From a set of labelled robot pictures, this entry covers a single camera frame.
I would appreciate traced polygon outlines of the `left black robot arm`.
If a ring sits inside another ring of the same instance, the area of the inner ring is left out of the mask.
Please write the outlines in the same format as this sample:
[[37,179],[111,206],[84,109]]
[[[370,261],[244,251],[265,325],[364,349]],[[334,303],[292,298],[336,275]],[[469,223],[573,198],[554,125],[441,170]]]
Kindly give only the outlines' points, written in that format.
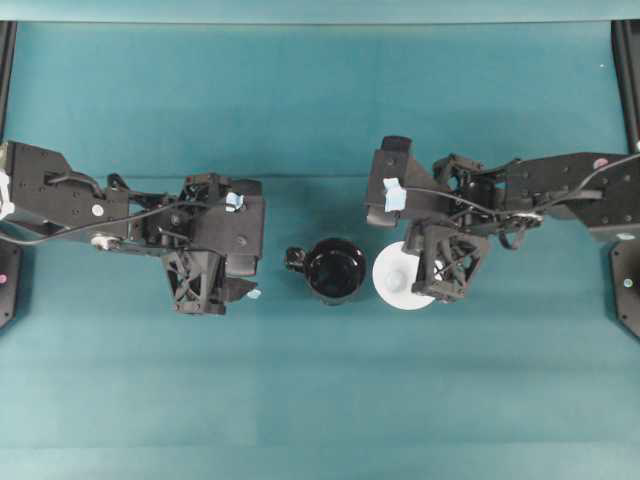
[[256,180],[194,174],[177,194],[142,192],[117,174],[100,185],[59,152],[4,141],[1,220],[34,234],[1,237],[19,246],[65,239],[159,258],[179,313],[222,314],[229,303],[261,294],[252,279],[265,224]]

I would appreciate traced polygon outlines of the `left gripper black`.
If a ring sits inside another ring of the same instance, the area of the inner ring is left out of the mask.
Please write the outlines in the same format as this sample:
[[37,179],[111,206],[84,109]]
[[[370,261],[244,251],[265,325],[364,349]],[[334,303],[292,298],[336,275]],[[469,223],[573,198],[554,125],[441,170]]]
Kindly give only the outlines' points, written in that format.
[[211,175],[198,200],[209,205],[192,223],[192,248],[213,251],[226,259],[223,301],[236,302],[257,283],[234,277],[256,274],[262,257],[265,200],[262,183]]

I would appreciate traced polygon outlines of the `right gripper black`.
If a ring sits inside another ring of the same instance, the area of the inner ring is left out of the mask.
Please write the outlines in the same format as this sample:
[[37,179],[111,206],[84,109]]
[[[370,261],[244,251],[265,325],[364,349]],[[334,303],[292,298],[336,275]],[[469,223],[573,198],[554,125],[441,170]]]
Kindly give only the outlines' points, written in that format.
[[366,222],[383,228],[396,227],[400,220],[445,219],[449,193],[420,165],[412,153],[412,140],[385,136],[374,152],[365,197]]

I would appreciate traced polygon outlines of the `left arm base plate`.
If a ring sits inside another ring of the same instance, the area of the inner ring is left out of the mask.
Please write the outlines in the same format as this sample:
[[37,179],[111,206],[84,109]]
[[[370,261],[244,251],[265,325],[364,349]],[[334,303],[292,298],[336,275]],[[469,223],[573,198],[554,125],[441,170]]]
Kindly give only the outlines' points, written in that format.
[[5,328],[15,317],[22,263],[21,248],[2,241],[0,261],[0,326]]

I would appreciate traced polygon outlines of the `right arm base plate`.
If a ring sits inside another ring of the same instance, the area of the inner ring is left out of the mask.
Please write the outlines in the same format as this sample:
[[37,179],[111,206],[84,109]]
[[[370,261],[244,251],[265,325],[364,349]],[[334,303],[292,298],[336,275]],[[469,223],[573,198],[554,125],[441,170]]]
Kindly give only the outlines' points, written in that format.
[[609,253],[618,321],[639,338],[639,241],[620,241]]

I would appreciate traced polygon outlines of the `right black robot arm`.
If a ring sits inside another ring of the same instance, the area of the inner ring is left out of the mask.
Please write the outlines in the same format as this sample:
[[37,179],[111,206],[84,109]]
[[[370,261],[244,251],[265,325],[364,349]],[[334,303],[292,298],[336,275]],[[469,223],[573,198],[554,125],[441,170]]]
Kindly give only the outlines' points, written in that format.
[[450,154],[425,168],[411,139],[387,136],[374,153],[364,204],[371,225],[427,221],[495,235],[511,250],[547,216],[578,220],[599,242],[636,240],[639,157],[579,152],[486,168]]

